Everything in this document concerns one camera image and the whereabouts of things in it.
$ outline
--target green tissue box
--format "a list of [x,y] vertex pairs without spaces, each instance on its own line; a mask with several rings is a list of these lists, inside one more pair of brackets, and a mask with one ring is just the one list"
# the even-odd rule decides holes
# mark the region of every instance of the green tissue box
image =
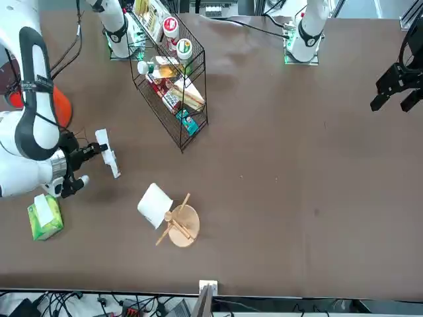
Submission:
[[63,229],[59,204],[51,195],[35,197],[28,215],[34,241],[46,240]]

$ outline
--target white bottle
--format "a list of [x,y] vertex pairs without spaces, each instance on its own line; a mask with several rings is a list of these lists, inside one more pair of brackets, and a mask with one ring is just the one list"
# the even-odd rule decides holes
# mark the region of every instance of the white bottle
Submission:
[[186,67],[192,56],[192,43],[188,38],[181,38],[176,45],[176,53],[178,54],[180,63]]
[[139,61],[138,72],[142,75],[151,74],[154,79],[176,77],[175,67],[179,64],[173,57],[154,56],[150,61]]
[[179,39],[179,24],[174,17],[167,17],[163,21],[163,33],[167,38],[167,47],[170,51],[176,51]]

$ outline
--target round wooden board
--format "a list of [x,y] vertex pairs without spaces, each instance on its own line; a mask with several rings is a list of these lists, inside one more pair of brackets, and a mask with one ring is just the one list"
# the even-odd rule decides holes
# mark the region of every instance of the round wooden board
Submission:
[[184,209],[180,210],[180,206],[173,209],[172,214],[175,220],[185,226],[193,239],[187,239],[185,236],[175,227],[169,231],[169,238],[177,246],[184,248],[190,246],[197,239],[198,232],[200,231],[200,218],[194,208],[189,205],[185,205]]

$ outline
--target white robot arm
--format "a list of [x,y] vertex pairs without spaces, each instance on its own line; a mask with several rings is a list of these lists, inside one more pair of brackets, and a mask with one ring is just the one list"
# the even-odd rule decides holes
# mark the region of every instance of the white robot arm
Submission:
[[[127,57],[127,39],[133,40],[134,30],[128,28],[118,0],[87,1],[98,13],[114,53]],[[17,59],[25,105],[22,110],[0,112],[0,197],[38,186],[67,197],[88,182],[87,176],[76,180],[73,171],[107,151],[108,145],[91,143],[80,149],[72,133],[59,131],[38,0],[2,0],[0,17],[0,44]]]
[[293,58],[303,63],[314,58],[329,14],[328,0],[308,0],[304,17],[296,28],[291,46],[288,47]]

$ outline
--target table surface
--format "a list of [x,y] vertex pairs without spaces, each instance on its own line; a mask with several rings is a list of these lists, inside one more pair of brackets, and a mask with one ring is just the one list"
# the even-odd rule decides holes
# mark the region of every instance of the table surface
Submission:
[[[210,125],[181,154],[84,14],[82,53],[56,84],[74,132],[107,128],[122,176],[101,157],[86,163],[91,183],[61,201],[65,228],[45,242],[32,241],[26,212],[39,191],[4,199],[0,287],[197,293],[216,279],[221,295],[421,299],[423,108],[401,112],[404,95],[369,107],[397,59],[398,21],[329,20],[308,67],[283,66],[277,37],[183,19],[206,49]],[[51,62],[75,23],[74,12],[42,15]],[[165,226],[137,211],[152,182],[176,203],[191,193],[191,247],[155,246]]]

